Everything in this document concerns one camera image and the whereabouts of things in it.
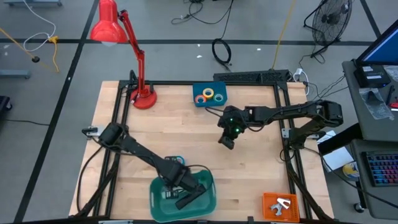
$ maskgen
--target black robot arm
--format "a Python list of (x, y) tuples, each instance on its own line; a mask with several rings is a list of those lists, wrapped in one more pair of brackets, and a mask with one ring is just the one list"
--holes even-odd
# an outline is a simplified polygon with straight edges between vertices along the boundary
[[(284, 138), (295, 149), (302, 149), (306, 138), (324, 127), (334, 128), (343, 123), (341, 106), (326, 100), (309, 101), (280, 108), (245, 106), (244, 110), (241, 110), (234, 106), (227, 106), (218, 120), (217, 125), (224, 129), (218, 142), (224, 144), (228, 149), (233, 149), (234, 140), (246, 128), (260, 131), (265, 125), (276, 120), (304, 117), (311, 118), (311, 121), (301, 128), (282, 130)], [(251, 127), (260, 127), (260, 129), (251, 129)]]
[(188, 205), (206, 192), (203, 184), (199, 184), (198, 180), (191, 174), (189, 167), (177, 161), (159, 157), (128, 135), (126, 128), (120, 124), (109, 123), (98, 139), (99, 143), (105, 148), (130, 152), (155, 167), (158, 174), (163, 178), (166, 187), (181, 187), (189, 192), (188, 195), (175, 203), (178, 209)]

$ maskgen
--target white cable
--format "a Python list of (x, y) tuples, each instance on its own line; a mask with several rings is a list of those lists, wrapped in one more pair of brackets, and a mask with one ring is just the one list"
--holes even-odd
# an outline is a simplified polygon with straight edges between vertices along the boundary
[[(298, 68), (296, 70), (296, 72), (293, 74), (293, 80), (294, 82), (299, 82), (300, 81), (300, 75), (304, 74), (305, 75), (305, 80), (307, 81), (307, 83), (309, 83), (310, 81), (308, 80), (308, 76), (307, 74), (303, 71), (302, 68)], [(308, 96), (308, 94), (310, 93), (310, 88), (307, 86), (307, 92), (305, 93), (306, 96)]]
[[(25, 1), (25, 0), (23, 0), (23, 1), (24, 1), (25, 5), (27, 6), (27, 8), (28, 8), (35, 16), (39, 17), (39, 18), (42, 19), (43, 21), (48, 22), (49, 24), (51, 24), (51, 25), (54, 26), (54, 31), (52, 32), (51, 35), (48, 34), (48, 33), (46, 33), (46, 32), (39, 32), (39, 33), (34, 34), (33, 36), (29, 37), (28, 39), (26, 39), (26, 40), (24, 41), (24, 45), (23, 45), (23, 46), (24, 46), (24, 49), (25, 49), (26, 51), (28, 51), (28, 52), (33, 52), (33, 51), (35, 51), (35, 50), (41, 48), (41, 47), (49, 40), (49, 38), (51, 38), (51, 37), (54, 36), (54, 33), (55, 33), (55, 30), (57, 29), (57, 26), (56, 26), (54, 23), (52, 23), (52, 22), (50, 22), (50, 21), (44, 19), (43, 17), (39, 16), (38, 14), (36, 14), (36, 12), (34, 12), (34, 11), (30, 8), (30, 6), (26, 3), (26, 1)], [(26, 46), (25, 46), (26, 42), (28, 42), (28, 41), (29, 41), (30, 39), (32, 39), (33, 37), (35, 37), (35, 36), (37, 36), (37, 35), (42, 35), (42, 34), (47, 35), (47, 39), (46, 39), (42, 44), (40, 44), (38, 47), (36, 47), (36, 48), (33, 49), (33, 50), (28, 50), (28, 49), (26, 49)]]

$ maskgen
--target lamp shade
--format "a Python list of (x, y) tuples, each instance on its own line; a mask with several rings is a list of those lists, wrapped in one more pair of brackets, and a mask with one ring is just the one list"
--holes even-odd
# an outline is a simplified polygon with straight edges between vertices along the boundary
[(127, 42), (127, 36), (118, 23), (118, 7), (114, 0), (99, 1), (99, 21), (91, 30), (90, 39), (102, 42)]

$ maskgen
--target gray floor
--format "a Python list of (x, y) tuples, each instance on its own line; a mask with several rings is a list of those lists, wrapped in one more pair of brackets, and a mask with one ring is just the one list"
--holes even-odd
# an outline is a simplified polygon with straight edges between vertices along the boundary
[[(381, 32), (396, 20), (397, 1), (366, 2)], [(61, 8), (34, 9), (56, 23), (60, 38), (79, 39), (92, 3), (93, 0), (65, 0)], [(224, 38), (277, 40), (290, 3), (290, 0), (235, 1)], [(302, 22), (317, 4), (318, 1), (312, 0), (298, 1), (284, 40), (312, 40), (311, 32), (302, 27)], [(171, 25), (172, 18), (187, 13), (188, 4), (183, 4), (180, 0), (119, 0), (118, 5), (119, 9), (129, 11), (138, 39), (214, 39), (223, 31), (224, 22), (208, 26), (191, 20), (179, 26)], [(228, 5), (229, 1), (207, 0), (200, 17), (213, 21), (219, 18)], [(97, 20), (96, 14), (92, 25)], [(0, 27), (15, 38), (27, 38), (36, 32), (51, 31), (50, 26), (35, 18), (23, 6), (10, 8), (0, 4), (0, 21)], [(361, 2), (356, 0), (342, 40), (375, 39)], [(33, 74), (29, 80), (0, 79), (0, 95), (10, 96), (14, 104), (7, 116), (9, 119), (50, 122), (76, 48), (77, 44), (59, 44), (57, 61), (61, 73), (55, 74), (33, 64), (15, 45), (0, 44), (0, 68), (29, 69)], [(275, 45), (231, 45), (232, 71), (268, 70), (272, 65), (275, 48)], [(288, 68), (294, 72), (302, 55), (309, 54), (312, 48), (311, 45), (281, 46), (276, 69)], [(146, 44), (142, 45), (142, 49), (146, 51), (147, 79), (211, 80), (214, 73), (224, 72), (224, 68), (215, 62), (211, 54), (211, 45)], [(332, 46), (323, 54), (325, 64), (305, 58), (302, 65), (310, 82), (322, 90), (342, 76), (342, 61), (358, 57), (365, 49), (365, 46)], [(53, 45), (46, 44), (35, 54), (51, 65)], [(80, 130), (91, 123), (101, 82), (126, 79), (129, 70), (136, 70), (136, 67), (137, 63), (128, 45), (111, 48), (101, 44), (84, 45), (24, 221), (67, 217), (86, 145)], [(341, 82), (335, 89), (344, 86), (346, 83)], [(311, 90), (308, 99), (311, 100), (314, 96)], [(336, 132), (357, 122), (348, 90), (331, 95), (328, 99), (343, 106), (345, 123), (335, 129)], [(5, 122), (1, 126), (0, 223), (14, 220), (46, 131), (46, 127), (24, 123)], [(326, 180), (336, 218), (347, 222), (396, 223), (375, 220), (368, 212), (356, 213), (352, 208), (352, 204), (358, 201), (356, 190), (333, 174), (327, 174)]]

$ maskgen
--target wooden tabletop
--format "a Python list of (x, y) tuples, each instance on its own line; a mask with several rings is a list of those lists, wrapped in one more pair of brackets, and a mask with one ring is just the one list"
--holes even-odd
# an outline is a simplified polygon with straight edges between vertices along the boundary
[[(106, 126), (111, 121), (117, 87), (118, 82), (102, 83), (93, 125)], [(306, 102), (302, 83), (288, 83), (288, 87), (291, 104)], [(263, 220), (262, 193), (289, 194), (285, 164), (279, 159), (282, 141), (278, 122), (271, 123), (258, 133), (246, 130), (235, 140), (234, 149), (229, 150), (217, 143), (223, 131), (216, 125), (218, 117), (193, 104), (192, 86), (156, 85), (155, 90), (158, 100), (152, 108), (137, 110), (130, 105), (127, 119), (130, 135), (160, 157), (182, 156), (188, 165), (202, 164), (210, 168), (215, 178), (217, 207), (211, 215), (201, 219), (242, 221), (253, 216), (257, 221)], [(227, 86), (227, 92), (226, 106), (233, 105), (241, 109), (249, 105), (275, 107), (274, 91), (270, 86)], [(282, 91), (280, 97), (283, 105)], [(307, 118), (295, 119), (296, 127), (306, 122)], [(314, 140), (307, 140), (305, 145), (318, 150)], [(88, 141), (82, 165), (97, 148), (99, 145)], [(326, 214), (333, 217), (319, 156), (305, 150), (300, 152), (308, 191)], [(88, 164), (84, 173), (81, 206), (98, 186), (103, 155), (104, 150)], [(152, 219), (149, 184), (156, 177), (155, 169), (145, 162), (134, 156), (122, 156), (111, 218)], [(300, 216), (305, 217), (301, 194), (296, 189)], [(100, 214), (104, 213), (107, 196), (106, 190)], [(70, 214), (76, 212), (75, 193)]]

